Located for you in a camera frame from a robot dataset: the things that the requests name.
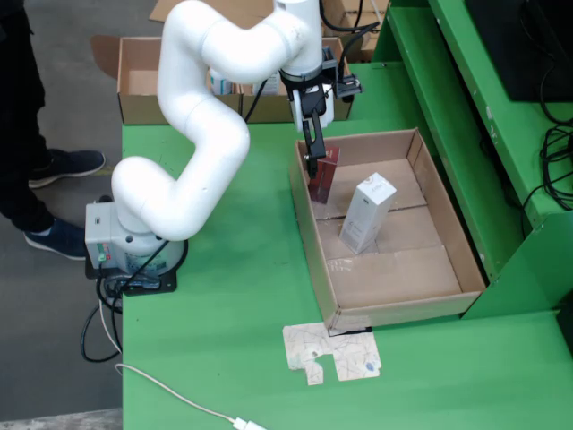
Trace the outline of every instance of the black pants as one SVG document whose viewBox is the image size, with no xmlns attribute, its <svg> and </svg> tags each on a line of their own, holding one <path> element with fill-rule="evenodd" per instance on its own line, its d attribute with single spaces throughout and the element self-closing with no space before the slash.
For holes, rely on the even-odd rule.
<svg viewBox="0 0 573 430">
<path fill-rule="evenodd" d="M 39 133 L 38 111 L 44 87 L 22 10 L 0 20 L 0 213 L 24 231 L 50 228 L 54 218 L 28 187 L 32 169 L 51 160 Z"/>
</svg>

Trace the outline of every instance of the black shoe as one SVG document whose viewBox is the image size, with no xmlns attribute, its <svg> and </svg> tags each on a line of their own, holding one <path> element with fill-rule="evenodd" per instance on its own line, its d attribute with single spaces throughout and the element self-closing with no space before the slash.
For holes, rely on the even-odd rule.
<svg viewBox="0 0 573 430">
<path fill-rule="evenodd" d="M 54 225 L 47 236 L 40 236 L 29 231 L 24 232 L 28 245 L 43 251 L 63 255 L 70 260 L 83 261 L 86 259 L 84 247 L 85 232 L 83 228 L 75 227 L 61 219 L 54 219 Z"/>
<path fill-rule="evenodd" d="M 44 168 L 32 170 L 28 185 L 41 188 L 52 184 L 61 177 L 82 177 L 96 173 L 106 164 L 106 157 L 96 150 L 48 150 L 52 162 Z"/>
</svg>

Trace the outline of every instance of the black monitor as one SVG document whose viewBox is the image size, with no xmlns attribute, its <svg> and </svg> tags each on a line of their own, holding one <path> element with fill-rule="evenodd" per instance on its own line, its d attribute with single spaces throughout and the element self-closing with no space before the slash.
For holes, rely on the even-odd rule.
<svg viewBox="0 0 573 430">
<path fill-rule="evenodd" d="M 555 62 L 567 67 L 573 79 L 573 1 L 526 0 L 526 8 Z"/>
<path fill-rule="evenodd" d="M 510 99 L 573 101 L 573 0 L 466 0 Z"/>
</svg>

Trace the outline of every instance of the person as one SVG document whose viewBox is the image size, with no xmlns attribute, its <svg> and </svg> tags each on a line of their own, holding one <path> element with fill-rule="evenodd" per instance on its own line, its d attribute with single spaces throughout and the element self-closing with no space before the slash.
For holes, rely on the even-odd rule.
<svg viewBox="0 0 573 430">
<path fill-rule="evenodd" d="M 91 175 L 106 163 L 94 150 L 48 149 L 38 127 L 44 87 L 23 0 L 0 0 L 0 213 L 29 245 L 84 260 L 84 230 L 54 217 L 30 189 Z"/>
</svg>

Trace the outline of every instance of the green workbench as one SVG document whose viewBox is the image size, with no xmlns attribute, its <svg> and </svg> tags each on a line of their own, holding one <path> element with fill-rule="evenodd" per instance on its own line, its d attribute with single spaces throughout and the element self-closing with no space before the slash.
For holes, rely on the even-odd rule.
<svg viewBox="0 0 573 430">
<path fill-rule="evenodd" d="M 406 67 L 353 67 L 366 92 L 326 135 L 420 127 Z M 124 300 L 124 362 L 183 395 L 269 430 L 552 428 L 571 419 L 573 361 L 552 312 L 374 330 L 381 377 L 325 383 L 288 370 L 282 328 L 321 320 L 287 176 L 291 124 L 251 125 L 247 160 L 204 229 L 190 240 L 173 294 Z M 169 126 L 125 126 L 124 155 L 176 176 L 192 145 Z M 124 371 L 124 428 L 229 429 L 230 424 Z"/>
</svg>

